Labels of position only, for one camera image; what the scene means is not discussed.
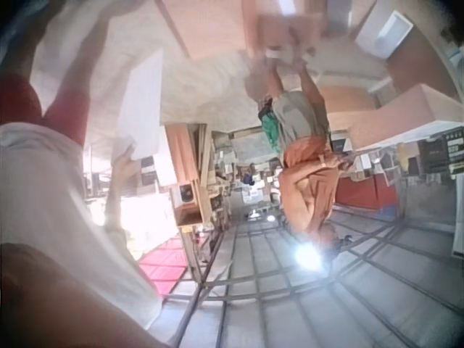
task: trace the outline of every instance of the person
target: person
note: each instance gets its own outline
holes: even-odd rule
[[[114,164],[105,229],[83,199],[91,76],[110,20],[142,1],[116,0],[101,11],[42,115],[29,83],[33,57],[63,4],[49,0],[33,15],[0,67],[2,328],[17,347],[161,347],[142,331],[162,299],[131,259],[120,227],[120,189],[133,174],[133,150]]]
[[[279,175],[283,211],[291,227],[309,235],[322,250],[339,244],[333,226],[327,222],[334,204],[341,170],[349,164],[330,148],[326,104],[299,54],[294,39],[293,67],[301,80],[301,91],[285,91],[277,71],[278,60],[267,58],[268,93],[278,120],[278,142],[284,170]],[[274,51],[267,54],[276,56]]]

